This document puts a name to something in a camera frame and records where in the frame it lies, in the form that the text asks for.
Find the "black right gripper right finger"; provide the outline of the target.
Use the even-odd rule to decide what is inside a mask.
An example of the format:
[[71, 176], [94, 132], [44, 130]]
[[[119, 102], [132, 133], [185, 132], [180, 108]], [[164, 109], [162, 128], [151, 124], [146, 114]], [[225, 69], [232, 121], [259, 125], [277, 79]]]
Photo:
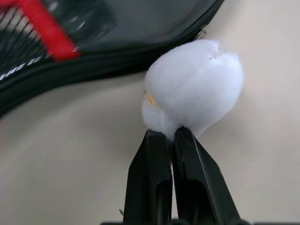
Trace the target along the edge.
[[187, 128], [174, 136], [173, 171], [180, 219], [191, 225], [242, 223], [220, 168]]

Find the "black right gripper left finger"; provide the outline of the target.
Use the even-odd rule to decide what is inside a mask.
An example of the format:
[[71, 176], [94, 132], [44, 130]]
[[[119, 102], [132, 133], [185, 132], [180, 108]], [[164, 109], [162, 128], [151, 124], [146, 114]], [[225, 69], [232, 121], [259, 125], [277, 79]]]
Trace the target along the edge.
[[165, 225], [171, 219], [173, 177], [167, 139], [147, 130], [128, 170], [125, 225]]

